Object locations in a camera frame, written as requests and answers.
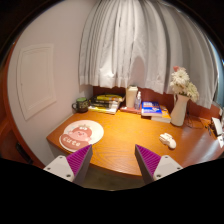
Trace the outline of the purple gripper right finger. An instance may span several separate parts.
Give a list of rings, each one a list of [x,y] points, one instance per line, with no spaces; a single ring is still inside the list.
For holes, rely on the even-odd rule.
[[[182,169],[182,166],[170,156],[159,156],[140,145],[135,145],[135,157],[145,184],[152,183]]]

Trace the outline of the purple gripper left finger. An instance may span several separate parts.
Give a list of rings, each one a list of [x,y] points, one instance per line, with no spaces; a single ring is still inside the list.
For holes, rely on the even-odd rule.
[[[81,185],[85,179],[92,155],[92,146],[88,145],[67,157],[59,155],[44,170]]]

